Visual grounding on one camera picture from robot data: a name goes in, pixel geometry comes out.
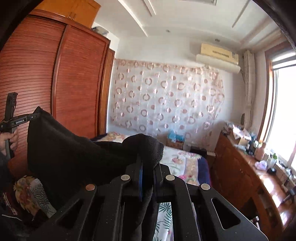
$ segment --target round metal bolt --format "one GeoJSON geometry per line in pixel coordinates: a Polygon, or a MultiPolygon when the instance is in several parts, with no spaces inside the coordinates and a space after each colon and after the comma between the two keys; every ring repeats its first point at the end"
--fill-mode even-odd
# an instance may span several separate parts
{"type": "Polygon", "coordinates": [[[92,190],[94,190],[94,188],[95,188],[95,185],[94,185],[94,184],[88,184],[88,185],[85,187],[85,189],[86,189],[87,191],[92,191],[92,190]]]}
{"type": "Polygon", "coordinates": [[[211,187],[209,184],[206,184],[206,183],[203,183],[201,186],[200,186],[203,190],[209,190],[211,187]]]}
{"type": "Polygon", "coordinates": [[[127,180],[129,180],[130,179],[130,176],[129,175],[122,175],[121,176],[121,180],[122,181],[127,181],[127,180]]]}
{"type": "Polygon", "coordinates": [[[174,177],[173,175],[167,175],[165,178],[166,178],[168,181],[173,181],[173,180],[175,180],[175,177],[174,177]]]}

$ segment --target window frame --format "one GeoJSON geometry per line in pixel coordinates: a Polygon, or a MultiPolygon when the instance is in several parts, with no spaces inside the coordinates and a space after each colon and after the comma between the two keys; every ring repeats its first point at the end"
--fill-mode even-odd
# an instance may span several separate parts
{"type": "MultiPolygon", "coordinates": [[[[278,70],[272,69],[272,58],[279,53],[292,49],[292,46],[288,41],[280,43],[271,49],[265,51],[265,59],[266,59],[266,97],[265,97],[265,104],[264,104],[264,110],[263,110],[263,117],[258,133],[257,140],[262,140],[268,142],[274,115],[276,111],[276,102],[277,102],[277,81],[278,81],[278,70]]],[[[296,143],[294,145],[294,150],[290,155],[289,160],[285,160],[281,157],[279,154],[279,160],[282,161],[286,166],[291,168],[293,174],[296,174],[296,170],[292,168],[291,164],[293,162],[293,159],[296,154],[296,143]]]]}

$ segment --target white wall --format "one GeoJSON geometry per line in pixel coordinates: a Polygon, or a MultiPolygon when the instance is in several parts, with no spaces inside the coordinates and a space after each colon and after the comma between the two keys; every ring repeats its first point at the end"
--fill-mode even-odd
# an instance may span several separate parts
{"type": "MultiPolygon", "coordinates": [[[[92,28],[97,27],[97,26],[101,26],[100,24],[93,22],[93,25],[91,26],[92,28]]],[[[117,49],[118,49],[118,44],[119,44],[119,38],[116,37],[113,33],[109,32],[106,36],[107,39],[110,40],[110,49],[115,51],[115,57],[116,57],[116,53],[117,53],[117,49]]]]}
{"type": "Polygon", "coordinates": [[[282,43],[286,39],[279,39],[255,53],[255,68],[256,68],[256,88],[255,88],[255,101],[252,107],[252,124],[250,131],[258,135],[261,121],[263,118],[265,97],[266,97],[266,59],[265,51],[282,43]]]}
{"type": "MultiPolygon", "coordinates": [[[[120,39],[116,58],[197,66],[195,57],[200,48],[201,42],[189,38],[176,36],[171,38],[129,37],[120,39]]],[[[242,74],[228,73],[223,70],[220,70],[220,74],[224,85],[225,100],[216,121],[215,128],[218,130],[216,132],[218,134],[223,127],[224,121],[240,123],[245,103],[245,85],[242,74]]],[[[108,122],[107,131],[116,131],[123,134],[130,133],[128,130],[120,130],[112,125],[110,119],[108,119],[108,122]]],[[[213,141],[218,139],[218,134],[212,137],[213,141]]]]}

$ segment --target blue bag on box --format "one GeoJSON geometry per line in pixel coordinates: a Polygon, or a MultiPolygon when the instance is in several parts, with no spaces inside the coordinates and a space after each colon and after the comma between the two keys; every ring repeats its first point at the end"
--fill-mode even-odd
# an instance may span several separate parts
{"type": "Polygon", "coordinates": [[[173,130],[170,130],[169,134],[168,134],[168,139],[171,139],[172,142],[184,142],[185,137],[182,135],[177,135],[173,130]]]}

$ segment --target curtain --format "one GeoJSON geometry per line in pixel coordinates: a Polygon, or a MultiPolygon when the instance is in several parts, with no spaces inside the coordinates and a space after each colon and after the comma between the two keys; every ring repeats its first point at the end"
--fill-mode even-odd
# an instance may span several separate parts
{"type": "Polygon", "coordinates": [[[113,124],[158,139],[173,130],[187,143],[215,147],[210,137],[224,101],[218,70],[125,59],[117,59],[114,68],[113,124]]]}
{"type": "Polygon", "coordinates": [[[246,107],[244,127],[249,129],[252,122],[252,104],[255,99],[255,58],[249,50],[244,53],[244,81],[246,84],[246,107]]]}

